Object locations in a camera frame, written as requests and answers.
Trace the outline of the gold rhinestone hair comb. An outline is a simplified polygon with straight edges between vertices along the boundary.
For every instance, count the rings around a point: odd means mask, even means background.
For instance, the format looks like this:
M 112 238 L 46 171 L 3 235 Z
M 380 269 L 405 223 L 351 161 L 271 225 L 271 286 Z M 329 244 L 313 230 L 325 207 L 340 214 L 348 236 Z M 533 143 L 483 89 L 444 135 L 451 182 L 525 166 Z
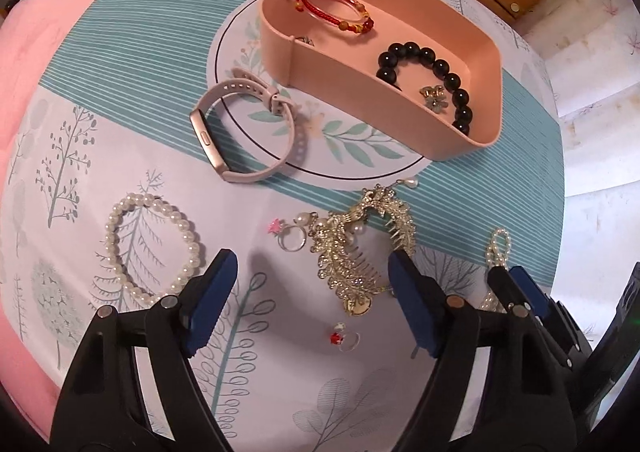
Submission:
M 392 287 L 382 259 L 394 250 L 413 255 L 416 224 L 397 189 L 414 189 L 415 178 L 390 186 L 376 184 L 341 212 L 311 212 L 305 221 L 310 251 L 317 257 L 318 278 L 326 283 L 350 316 L 363 316 L 375 297 Z

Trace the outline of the flower earring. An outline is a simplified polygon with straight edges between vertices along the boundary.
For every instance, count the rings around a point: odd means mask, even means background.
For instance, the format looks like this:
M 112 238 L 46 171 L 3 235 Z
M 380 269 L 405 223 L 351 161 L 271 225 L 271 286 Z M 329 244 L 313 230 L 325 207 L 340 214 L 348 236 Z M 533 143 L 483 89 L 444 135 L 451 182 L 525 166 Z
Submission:
M 444 86 L 425 86 L 419 92 L 424 100 L 424 105 L 435 114 L 440 114 L 445 108 L 448 108 Z
M 297 36 L 295 37 L 296 42 L 302 42 L 307 46 L 314 47 L 314 41 L 308 36 Z

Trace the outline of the tree print tablecloth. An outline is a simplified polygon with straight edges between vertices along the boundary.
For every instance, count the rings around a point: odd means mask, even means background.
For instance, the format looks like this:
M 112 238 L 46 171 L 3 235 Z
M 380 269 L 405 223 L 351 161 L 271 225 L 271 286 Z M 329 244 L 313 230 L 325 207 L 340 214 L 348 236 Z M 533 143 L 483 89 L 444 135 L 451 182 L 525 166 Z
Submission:
M 229 247 L 239 279 L 213 340 L 193 358 L 204 398 L 239 451 L 387 451 L 405 426 L 433 363 L 416 350 L 390 296 L 346 318 L 318 278 L 310 250 L 289 253 L 273 219 L 343 210 L 365 188 L 414 177 L 398 193 L 416 223 L 419 264 L 459 277 L 460 295 L 485 289 L 490 230 L 511 230 L 513 257 L 543 287 L 558 262 L 564 162 L 544 61 L 475 0 L 440 0 L 502 59 L 501 137 L 490 148 L 433 163 L 388 134 L 294 88 L 299 151 L 285 172 L 242 186 L 216 175 L 189 115 L 232 68 L 265 75 L 260 0 L 96 0 L 40 80 L 58 104 L 37 158 L 37 238 L 27 272 L 47 343 L 41 359 L 61 388 L 97 308 L 127 311 L 130 295 L 104 261 L 104 224 L 129 193 L 151 194 L 193 224 L 206 258 Z M 346 320 L 361 336 L 330 343 Z

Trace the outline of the white floral curtain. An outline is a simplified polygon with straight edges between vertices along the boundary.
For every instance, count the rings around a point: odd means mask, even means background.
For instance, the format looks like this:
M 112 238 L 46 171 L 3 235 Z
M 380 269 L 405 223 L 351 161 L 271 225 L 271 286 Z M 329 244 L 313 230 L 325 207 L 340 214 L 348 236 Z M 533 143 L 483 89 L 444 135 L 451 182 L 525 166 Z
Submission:
M 632 0 L 543 0 L 516 29 L 544 61 L 562 134 L 552 295 L 595 344 L 639 260 L 639 11 Z

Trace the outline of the pink blanket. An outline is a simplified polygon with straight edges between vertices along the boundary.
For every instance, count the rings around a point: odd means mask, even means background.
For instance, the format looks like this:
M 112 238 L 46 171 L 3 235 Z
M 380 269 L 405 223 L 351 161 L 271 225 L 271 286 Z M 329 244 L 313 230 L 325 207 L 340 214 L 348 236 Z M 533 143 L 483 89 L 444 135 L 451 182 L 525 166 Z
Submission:
M 47 443 L 60 376 L 41 359 L 47 337 L 20 258 L 32 260 L 44 124 L 58 105 L 40 88 L 54 54 L 96 0 L 22 0 L 1 22 L 1 430 L 24 430 Z

